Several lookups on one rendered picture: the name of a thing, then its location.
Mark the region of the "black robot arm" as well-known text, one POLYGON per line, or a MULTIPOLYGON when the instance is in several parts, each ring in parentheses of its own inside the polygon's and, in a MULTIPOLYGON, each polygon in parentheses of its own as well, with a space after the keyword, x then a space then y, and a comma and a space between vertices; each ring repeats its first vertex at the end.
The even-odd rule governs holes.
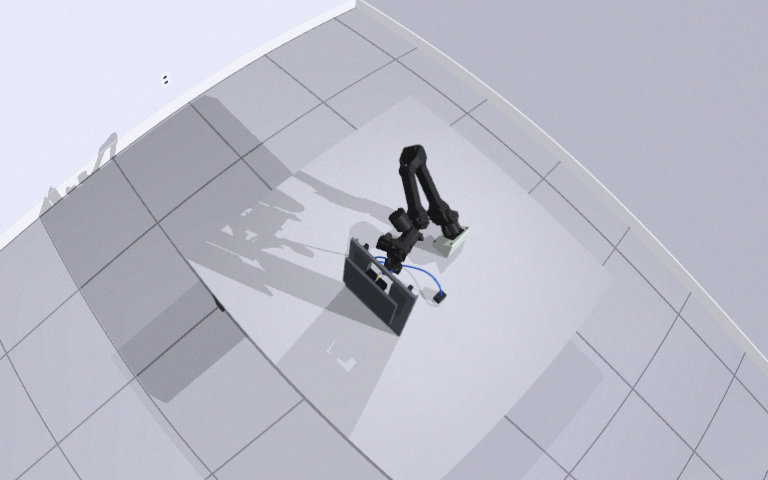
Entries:
MULTIPOLYGON (((424 241, 423 233, 419 230, 426 229, 430 220, 437 226, 440 225, 447 239, 454 240, 463 233, 465 229, 462 229, 458 222, 458 211, 452 210, 438 194, 426 166, 427 156, 424 147, 421 145, 405 147, 399 161, 399 175, 402 178, 408 210, 406 213, 403 207, 398 208, 390 214, 389 221, 398 232, 403 232, 401 236, 409 238, 414 245, 417 241, 424 241), (428 210, 422 206, 415 173, 428 199, 428 210)), ((391 240, 392 234, 389 232, 380 236, 376 249, 385 252, 393 250, 396 247, 394 245, 389 247, 391 240)))

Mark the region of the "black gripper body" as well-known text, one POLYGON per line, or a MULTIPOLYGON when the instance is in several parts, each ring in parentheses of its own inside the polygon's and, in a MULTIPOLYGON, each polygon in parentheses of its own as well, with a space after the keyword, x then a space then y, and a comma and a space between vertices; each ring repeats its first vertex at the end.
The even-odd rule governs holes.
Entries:
MULTIPOLYGON (((411 252, 414 246, 413 242, 405 236, 400 236, 398 238, 392 239, 389 243, 389 247, 391 247, 392 245, 394 245, 396 248, 393 248, 393 250, 391 249, 390 251, 396 254, 397 256, 401 257, 403 259, 403 262, 405 261, 406 256, 411 252)), ((400 270, 394 272, 397 275, 399 275, 402 270, 402 264, 398 266, 400 267, 400 270)))

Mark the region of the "blue cable plug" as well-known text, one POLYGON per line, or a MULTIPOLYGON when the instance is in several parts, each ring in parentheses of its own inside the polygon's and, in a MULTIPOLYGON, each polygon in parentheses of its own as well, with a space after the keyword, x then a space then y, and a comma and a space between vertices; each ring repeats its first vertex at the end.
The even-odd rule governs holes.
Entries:
MULTIPOLYGON (((383 258, 383 259, 385 259, 386 257, 377 256, 377 257, 375 257, 375 258, 383 258)), ((386 258, 386 259, 388 259, 388 258, 386 258)), ((414 268, 414 269, 417 269, 417 270, 423 271, 423 272, 427 273, 428 275, 430 275, 430 276, 433 278, 433 276, 432 276, 430 273, 428 273, 427 271, 425 271, 425 270, 422 270, 422 269, 419 269, 419 268, 416 268, 416 267, 412 267, 412 266, 407 266, 407 265, 402 265, 402 266, 404 266, 404 267, 409 267, 409 268, 414 268)), ((383 280, 384 280, 384 279, 387 277, 386 275, 383 275, 383 274, 382 274, 382 271, 381 271, 379 274, 377 274, 377 275, 378 275, 378 276, 377 276, 377 280, 378 280, 380 277, 381 277, 383 280)), ((377 281, 377 280, 376 280, 376 281, 377 281)), ((441 290, 441 287, 440 287, 440 285, 439 285, 438 281, 436 281, 434 278, 433 278, 433 280, 434 280, 434 281, 437 283, 437 285, 438 285, 438 287, 439 287, 439 289, 440 289, 440 296, 441 296, 441 295, 442 295, 442 290, 441 290)), ((375 282, 376 282, 376 281, 375 281, 375 282)))

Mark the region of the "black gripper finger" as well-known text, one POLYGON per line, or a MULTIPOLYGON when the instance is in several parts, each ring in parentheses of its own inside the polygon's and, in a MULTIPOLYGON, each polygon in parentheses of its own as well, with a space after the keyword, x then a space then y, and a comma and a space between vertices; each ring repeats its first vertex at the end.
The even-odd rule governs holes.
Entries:
POLYGON ((403 261, 403 259, 396 254, 392 253, 391 251, 387 250, 387 262, 385 264, 385 268, 387 268, 389 271, 393 270, 395 267, 400 265, 403 261))
MULTIPOLYGON (((387 260, 388 260, 388 259, 386 259, 386 258, 385 258, 385 264, 386 264, 387 260)), ((399 270, 400 270, 400 267, 399 267, 399 266, 397 266, 397 267, 395 267, 395 268, 392 270, 392 273, 394 273, 394 272, 396 272, 396 271, 399 271, 399 270)))

